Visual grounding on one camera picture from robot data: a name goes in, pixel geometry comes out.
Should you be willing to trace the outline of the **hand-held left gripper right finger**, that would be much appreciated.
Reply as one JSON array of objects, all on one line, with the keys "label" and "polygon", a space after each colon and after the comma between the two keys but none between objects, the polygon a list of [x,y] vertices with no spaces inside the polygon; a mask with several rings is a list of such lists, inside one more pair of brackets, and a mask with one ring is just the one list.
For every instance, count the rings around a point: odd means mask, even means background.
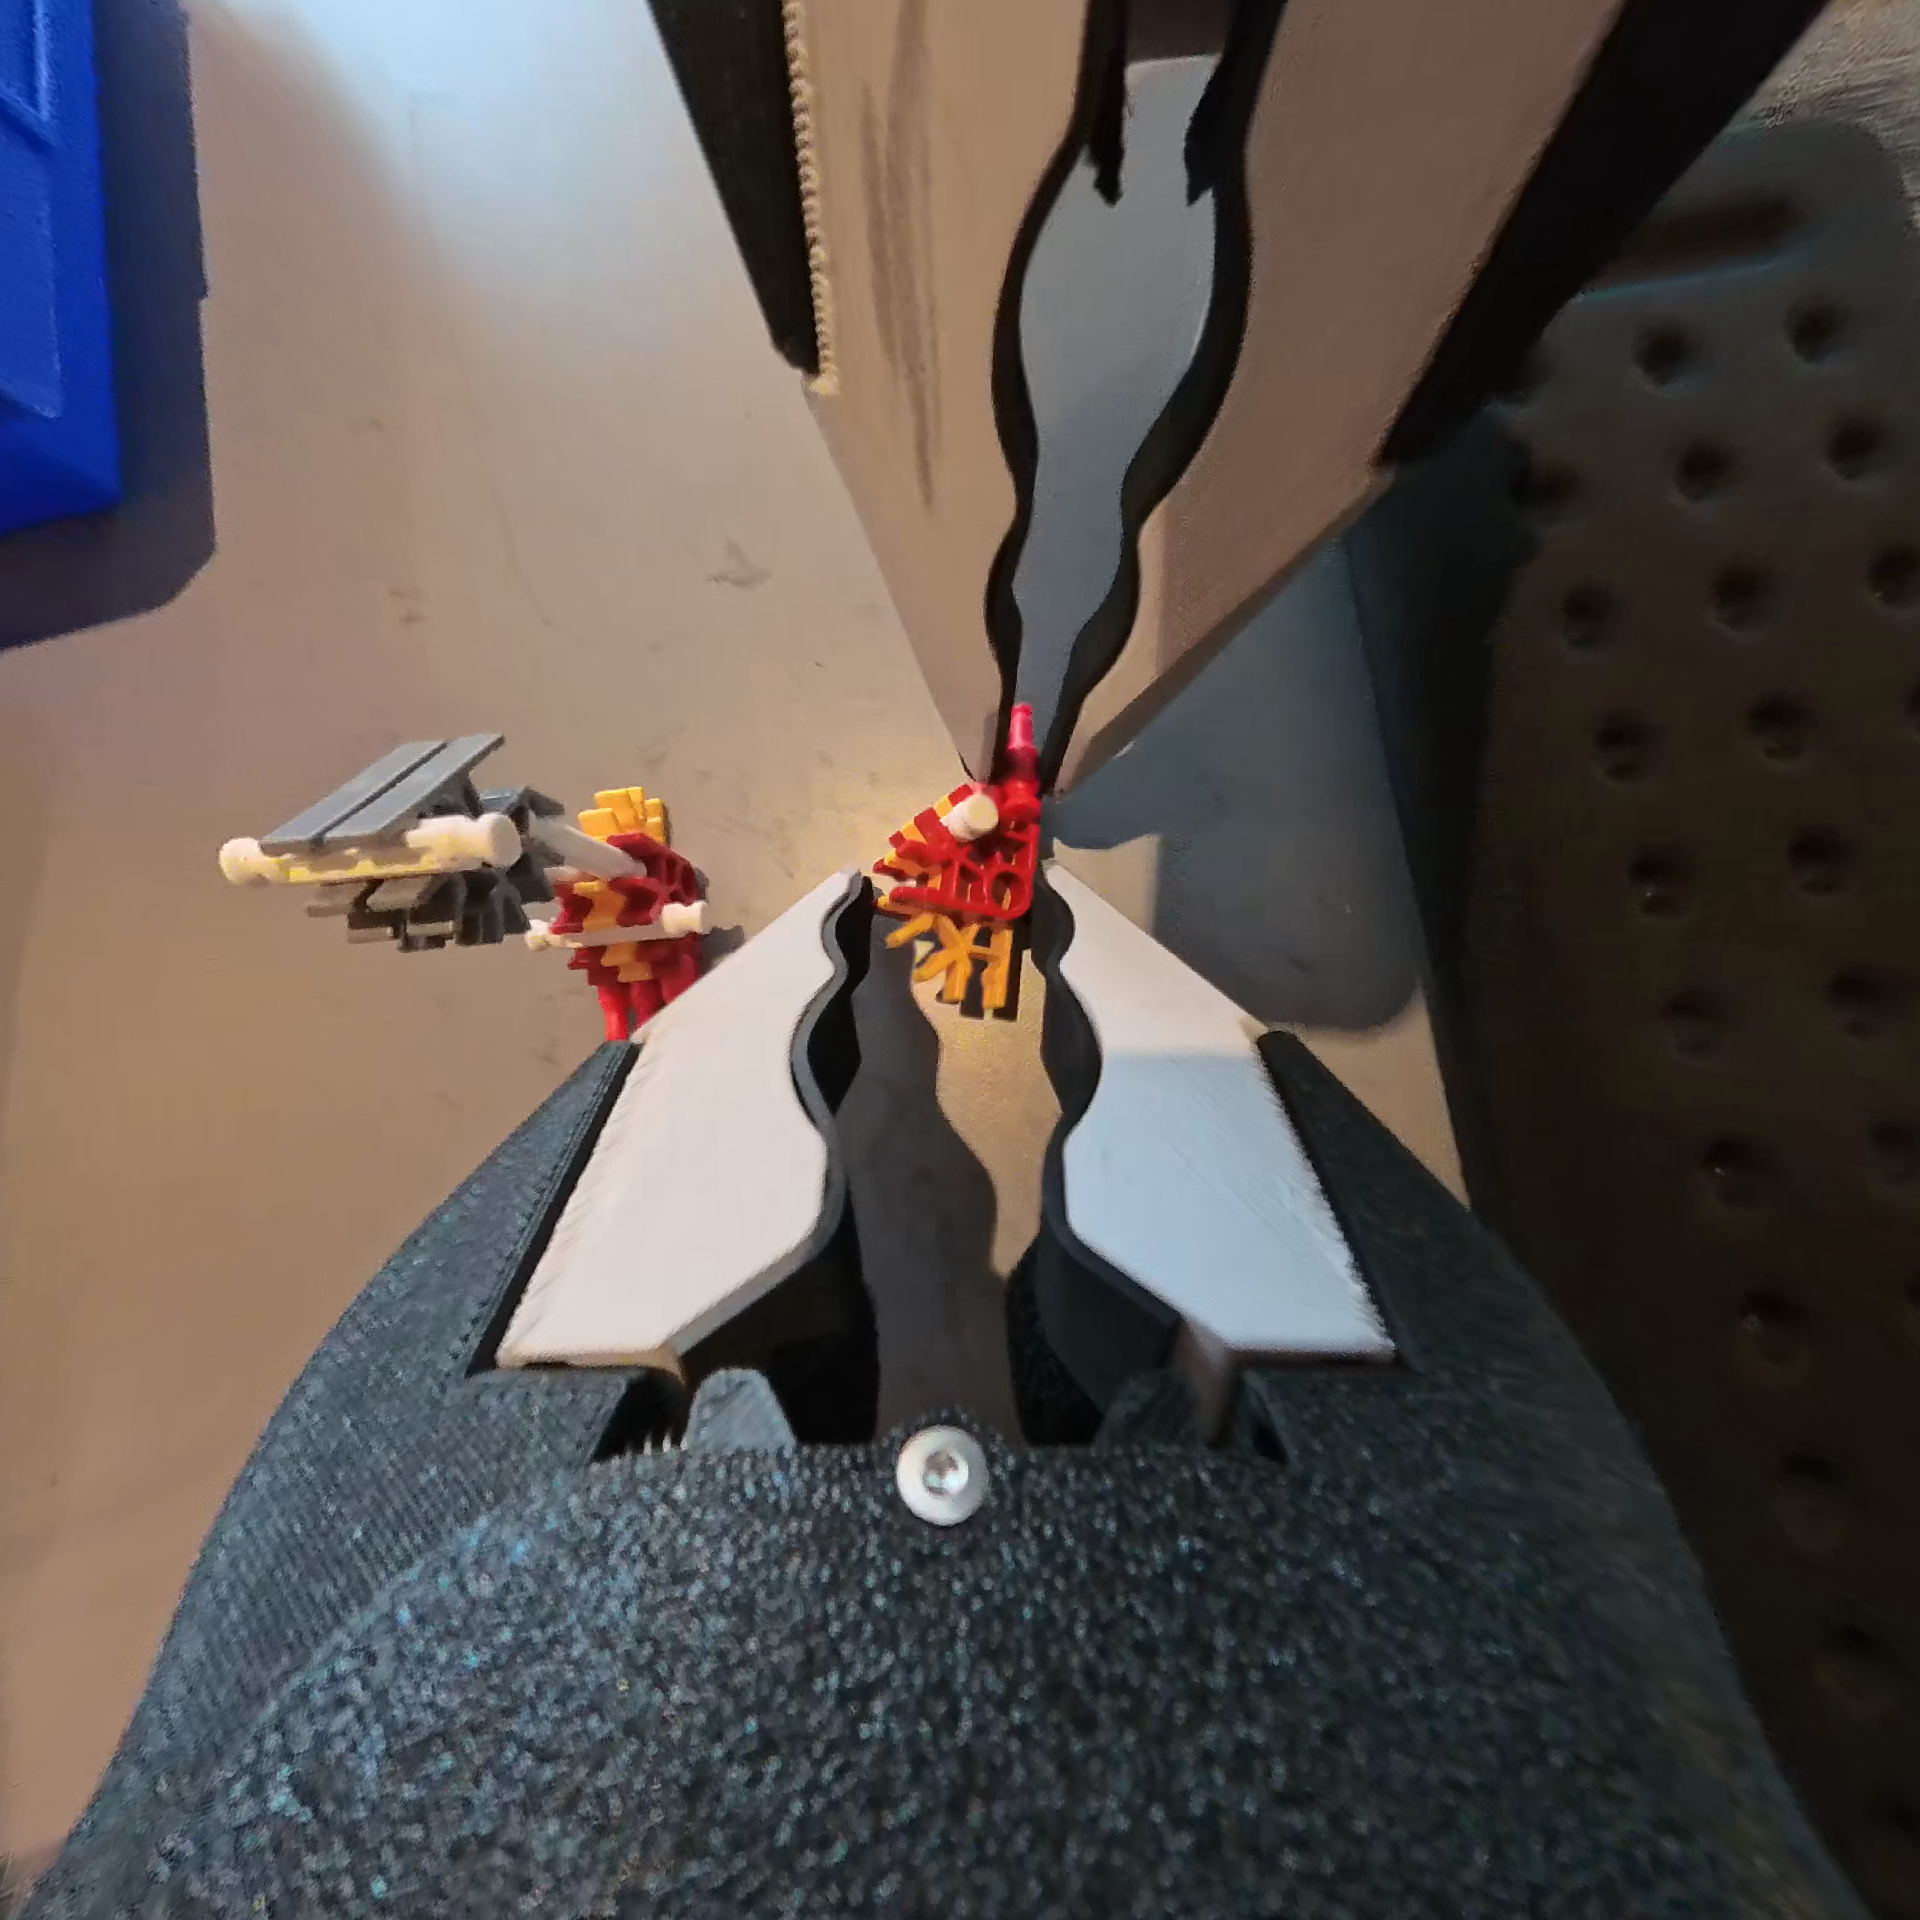
[{"label": "hand-held left gripper right finger", "polygon": [[1077,1392],[1108,1410],[1165,1372],[1211,1435],[1248,1370],[1394,1364],[1269,1030],[1059,862],[1038,883],[1035,956],[1061,1107],[1035,1307]]}]

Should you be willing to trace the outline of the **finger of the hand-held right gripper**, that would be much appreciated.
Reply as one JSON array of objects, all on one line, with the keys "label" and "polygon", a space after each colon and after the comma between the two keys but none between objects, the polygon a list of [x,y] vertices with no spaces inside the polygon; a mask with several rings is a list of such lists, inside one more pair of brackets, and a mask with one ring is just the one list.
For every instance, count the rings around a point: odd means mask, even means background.
[{"label": "finger of the hand-held right gripper", "polygon": [[1038,471],[1025,272],[1091,142],[1107,7],[789,2],[782,35],[809,408],[954,748],[986,777]]},{"label": "finger of the hand-held right gripper", "polygon": [[1246,316],[1056,792],[1113,762],[1384,483],[1384,443],[1620,7],[1284,4],[1243,140]]}]

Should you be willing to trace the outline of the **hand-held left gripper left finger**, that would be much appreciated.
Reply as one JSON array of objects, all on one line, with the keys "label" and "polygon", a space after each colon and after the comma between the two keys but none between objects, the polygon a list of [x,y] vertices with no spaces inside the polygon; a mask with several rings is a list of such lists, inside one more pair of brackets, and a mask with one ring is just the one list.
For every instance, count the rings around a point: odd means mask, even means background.
[{"label": "hand-held left gripper left finger", "polygon": [[499,1368],[686,1360],[827,1254],[870,945],[874,886],[836,872],[640,1032]]}]

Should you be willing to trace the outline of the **small red toy assembly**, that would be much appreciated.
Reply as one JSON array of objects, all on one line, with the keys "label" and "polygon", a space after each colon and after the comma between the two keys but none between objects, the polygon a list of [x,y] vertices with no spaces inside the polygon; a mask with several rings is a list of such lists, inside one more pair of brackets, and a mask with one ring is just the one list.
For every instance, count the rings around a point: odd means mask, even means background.
[{"label": "small red toy assembly", "polygon": [[704,964],[704,880],[673,848],[666,803],[635,785],[603,790],[576,817],[533,817],[528,847],[561,906],[521,940],[564,953],[594,991],[609,1042],[630,1042]]}]

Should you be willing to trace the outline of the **yellow fan connector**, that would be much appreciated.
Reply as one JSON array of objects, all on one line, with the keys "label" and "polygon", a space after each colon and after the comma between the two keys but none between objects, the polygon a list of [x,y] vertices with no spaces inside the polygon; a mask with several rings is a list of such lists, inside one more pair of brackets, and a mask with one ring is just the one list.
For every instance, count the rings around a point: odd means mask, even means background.
[{"label": "yellow fan connector", "polygon": [[930,986],[940,1004],[969,1017],[1011,1020],[1018,1010],[1029,913],[1019,921],[908,915],[889,907],[889,883],[878,873],[874,878],[878,913],[885,920],[882,945],[908,956],[912,983]]}]

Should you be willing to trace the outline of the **black perforated tray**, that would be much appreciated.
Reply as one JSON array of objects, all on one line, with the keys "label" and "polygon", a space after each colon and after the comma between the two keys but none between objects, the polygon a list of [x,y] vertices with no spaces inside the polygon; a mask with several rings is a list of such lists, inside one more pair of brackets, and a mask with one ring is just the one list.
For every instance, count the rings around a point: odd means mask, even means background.
[{"label": "black perforated tray", "polygon": [[1915,1916],[1915,231],[1712,146],[1349,530],[1473,1199]]}]

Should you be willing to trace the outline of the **small blue plastic bin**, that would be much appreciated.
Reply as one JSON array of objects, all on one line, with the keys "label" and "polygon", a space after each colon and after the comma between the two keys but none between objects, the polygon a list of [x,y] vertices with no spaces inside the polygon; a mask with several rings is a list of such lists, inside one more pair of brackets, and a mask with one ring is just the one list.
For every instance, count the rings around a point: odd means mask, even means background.
[{"label": "small blue plastic bin", "polygon": [[2,4],[2,534],[124,495],[91,2]]}]

